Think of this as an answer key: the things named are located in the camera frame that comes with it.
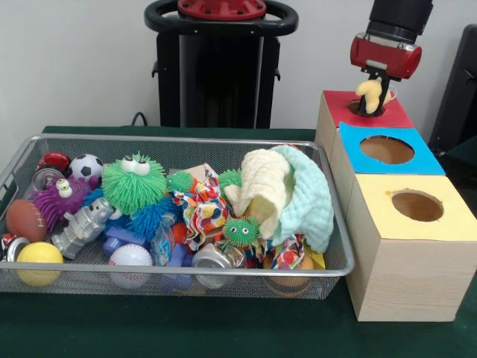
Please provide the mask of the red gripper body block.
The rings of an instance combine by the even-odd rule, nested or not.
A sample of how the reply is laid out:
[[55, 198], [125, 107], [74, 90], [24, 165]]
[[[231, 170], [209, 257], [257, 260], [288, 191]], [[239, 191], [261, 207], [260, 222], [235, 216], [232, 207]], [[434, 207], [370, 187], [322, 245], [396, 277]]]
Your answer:
[[358, 33], [350, 49], [350, 62], [363, 71], [381, 70], [396, 81], [409, 79], [422, 57], [422, 48], [415, 44], [389, 40], [376, 35]]

